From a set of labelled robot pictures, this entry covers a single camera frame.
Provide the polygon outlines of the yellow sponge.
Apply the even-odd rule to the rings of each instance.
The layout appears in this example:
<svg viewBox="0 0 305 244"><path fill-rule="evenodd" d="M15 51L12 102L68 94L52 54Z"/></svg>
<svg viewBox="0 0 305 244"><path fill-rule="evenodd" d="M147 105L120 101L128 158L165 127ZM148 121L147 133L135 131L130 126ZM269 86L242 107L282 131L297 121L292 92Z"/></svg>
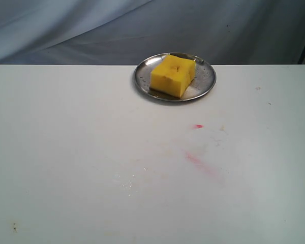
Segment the yellow sponge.
<svg viewBox="0 0 305 244"><path fill-rule="evenodd" d="M171 54L164 57L150 74L149 88L181 98L195 78L196 62Z"/></svg>

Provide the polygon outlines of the round steel plate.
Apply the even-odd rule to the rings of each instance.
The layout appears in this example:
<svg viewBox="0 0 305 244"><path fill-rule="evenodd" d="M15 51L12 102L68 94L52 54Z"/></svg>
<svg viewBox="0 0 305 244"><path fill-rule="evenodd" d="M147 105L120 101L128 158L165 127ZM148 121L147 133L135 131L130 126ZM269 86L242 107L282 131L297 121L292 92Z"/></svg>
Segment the round steel plate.
<svg viewBox="0 0 305 244"><path fill-rule="evenodd" d="M216 84L213 67L186 53L162 53L142 61L133 81L142 94L167 102L186 102L206 95Z"/></svg>

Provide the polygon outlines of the white backdrop cloth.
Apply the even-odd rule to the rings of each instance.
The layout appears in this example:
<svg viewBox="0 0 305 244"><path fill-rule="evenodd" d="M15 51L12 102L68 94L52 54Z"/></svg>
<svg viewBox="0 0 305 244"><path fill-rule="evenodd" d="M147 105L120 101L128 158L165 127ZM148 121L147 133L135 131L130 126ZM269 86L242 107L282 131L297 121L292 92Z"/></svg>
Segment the white backdrop cloth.
<svg viewBox="0 0 305 244"><path fill-rule="evenodd" d="M0 1L0 64L296 64L305 1Z"/></svg>

